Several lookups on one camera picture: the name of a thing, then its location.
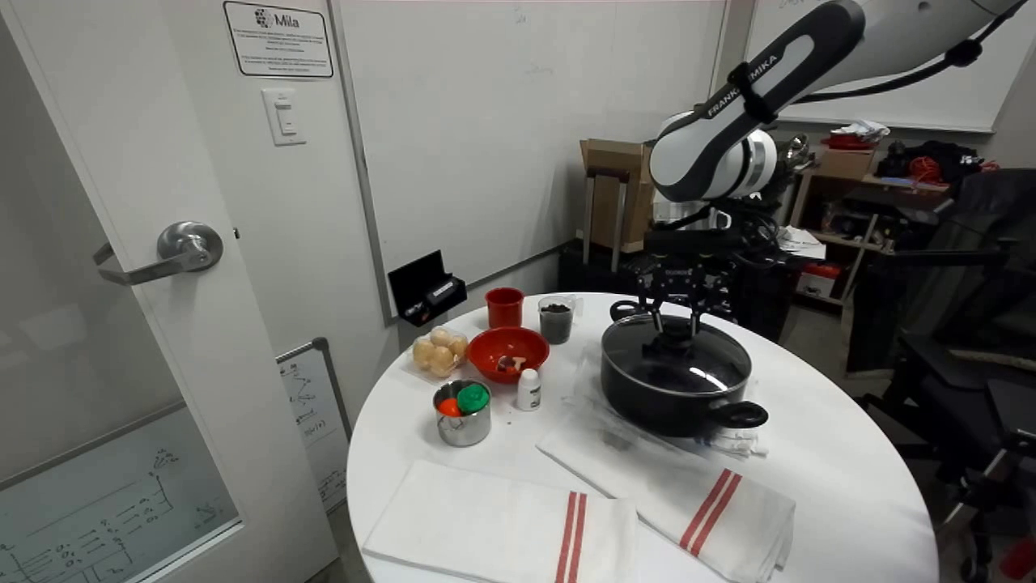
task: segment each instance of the red bowl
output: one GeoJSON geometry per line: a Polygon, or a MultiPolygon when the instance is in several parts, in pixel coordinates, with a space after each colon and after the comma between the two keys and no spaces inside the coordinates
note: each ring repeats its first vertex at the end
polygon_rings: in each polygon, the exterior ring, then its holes
{"type": "Polygon", "coordinates": [[[524,326],[491,326],[465,348],[465,359],[491,383],[519,383],[522,369],[540,369],[547,356],[551,343],[524,326]]]}

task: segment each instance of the red container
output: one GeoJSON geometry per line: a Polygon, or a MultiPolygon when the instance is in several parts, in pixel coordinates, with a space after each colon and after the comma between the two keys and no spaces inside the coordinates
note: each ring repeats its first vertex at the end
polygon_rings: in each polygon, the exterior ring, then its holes
{"type": "Polygon", "coordinates": [[[522,326],[522,302],[519,288],[487,288],[487,326],[522,326]]]}
{"type": "Polygon", "coordinates": [[[547,339],[526,326],[481,331],[465,348],[465,363],[491,383],[519,383],[522,369],[540,369],[547,356],[547,339]]]}

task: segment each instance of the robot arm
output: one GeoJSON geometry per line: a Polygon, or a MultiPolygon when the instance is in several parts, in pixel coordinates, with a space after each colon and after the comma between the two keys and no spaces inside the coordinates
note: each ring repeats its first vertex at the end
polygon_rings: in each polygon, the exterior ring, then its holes
{"type": "Polygon", "coordinates": [[[674,201],[744,199],[777,173],[759,133],[796,98],[931,62],[1027,0],[827,0],[729,76],[689,114],[668,119],[650,176],[674,201]]]}

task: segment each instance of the pot lid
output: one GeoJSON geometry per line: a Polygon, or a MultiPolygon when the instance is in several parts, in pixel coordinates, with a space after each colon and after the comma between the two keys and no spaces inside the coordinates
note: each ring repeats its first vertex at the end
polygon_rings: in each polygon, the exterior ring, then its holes
{"type": "Polygon", "coordinates": [[[644,314],[615,321],[605,331],[603,351],[611,373],[633,387],[683,399],[744,389],[750,356],[739,339],[706,324],[689,339],[686,319],[659,321],[662,334],[644,314]]]}

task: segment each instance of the dish towel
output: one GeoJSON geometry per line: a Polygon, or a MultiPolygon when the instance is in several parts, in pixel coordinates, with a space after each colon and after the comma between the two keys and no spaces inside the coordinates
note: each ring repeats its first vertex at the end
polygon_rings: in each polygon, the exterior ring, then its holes
{"type": "Polygon", "coordinates": [[[611,421],[569,421],[540,449],[628,498],[637,515],[722,581],[764,583],[783,566],[794,501],[733,469],[637,436],[611,421]]]}
{"type": "Polygon", "coordinates": [[[368,555],[504,583],[633,581],[630,507],[417,460],[377,517],[368,555]]]}

